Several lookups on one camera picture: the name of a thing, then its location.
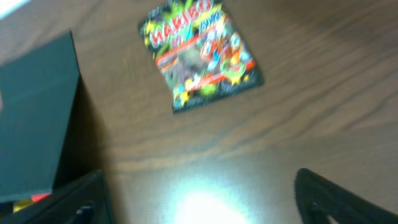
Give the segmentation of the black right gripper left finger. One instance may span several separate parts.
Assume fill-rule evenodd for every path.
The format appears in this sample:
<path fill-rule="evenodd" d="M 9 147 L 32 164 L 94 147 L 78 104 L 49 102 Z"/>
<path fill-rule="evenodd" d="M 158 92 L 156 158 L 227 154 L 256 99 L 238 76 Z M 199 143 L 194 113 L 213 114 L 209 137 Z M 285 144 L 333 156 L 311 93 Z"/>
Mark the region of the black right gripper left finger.
<path fill-rule="evenodd" d="M 100 170 L 90 172 L 42 200 L 1 218 L 2 224 L 113 222 L 109 189 Z"/>

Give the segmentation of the yellow Hacks candy bag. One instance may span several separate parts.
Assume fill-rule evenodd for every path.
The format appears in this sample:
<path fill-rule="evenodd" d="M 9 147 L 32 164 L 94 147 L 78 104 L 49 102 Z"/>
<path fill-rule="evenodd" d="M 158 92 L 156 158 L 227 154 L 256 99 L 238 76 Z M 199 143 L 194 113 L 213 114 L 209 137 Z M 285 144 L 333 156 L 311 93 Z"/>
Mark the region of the yellow Hacks candy bag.
<path fill-rule="evenodd" d="M 13 203 L 12 212 L 16 213 L 26 207 L 33 205 L 35 202 L 31 199 L 22 199 Z"/>

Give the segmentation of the red candy bag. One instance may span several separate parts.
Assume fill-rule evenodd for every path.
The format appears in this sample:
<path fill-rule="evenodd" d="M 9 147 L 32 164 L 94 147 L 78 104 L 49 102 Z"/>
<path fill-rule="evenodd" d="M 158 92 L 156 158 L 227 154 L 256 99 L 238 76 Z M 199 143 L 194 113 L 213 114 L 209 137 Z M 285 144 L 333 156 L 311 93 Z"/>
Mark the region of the red candy bag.
<path fill-rule="evenodd" d="M 51 192 L 42 193 L 42 194 L 35 194 L 35 195 L 32 195 L 32 196 L 30 197 L 30 199 L 31 199 L 34 203 L 36 203 L 36 202 L 39 202 L 39 201 L 43 200 L 44 198 L 48 197 L 48 196 L 51 195 L 51 194 L 52 194 Z"/>

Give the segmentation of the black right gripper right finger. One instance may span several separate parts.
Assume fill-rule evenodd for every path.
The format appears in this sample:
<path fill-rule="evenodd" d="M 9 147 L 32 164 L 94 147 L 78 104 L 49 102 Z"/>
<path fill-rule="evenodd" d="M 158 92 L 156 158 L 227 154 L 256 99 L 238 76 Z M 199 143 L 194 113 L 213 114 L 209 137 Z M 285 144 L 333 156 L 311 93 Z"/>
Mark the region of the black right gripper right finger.
<path fill-rule="evenodd" d="M 297 171 L 295 202 L 303 223 L 397 223 L 385 210 L 307 168 Z"/>

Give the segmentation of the black Haribo gummy bag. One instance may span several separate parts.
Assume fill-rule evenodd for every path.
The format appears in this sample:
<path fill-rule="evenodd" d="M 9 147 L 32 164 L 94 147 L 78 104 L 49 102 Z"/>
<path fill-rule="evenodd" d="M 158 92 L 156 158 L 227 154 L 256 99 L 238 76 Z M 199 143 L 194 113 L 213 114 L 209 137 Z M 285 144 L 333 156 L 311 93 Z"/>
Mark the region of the black Haribo gummy bag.
<path fill-rule="evenodd" d="M 222 1 L 167 1 L 138 29 L 171 91 L 175 113 L 264 84 Z"/>

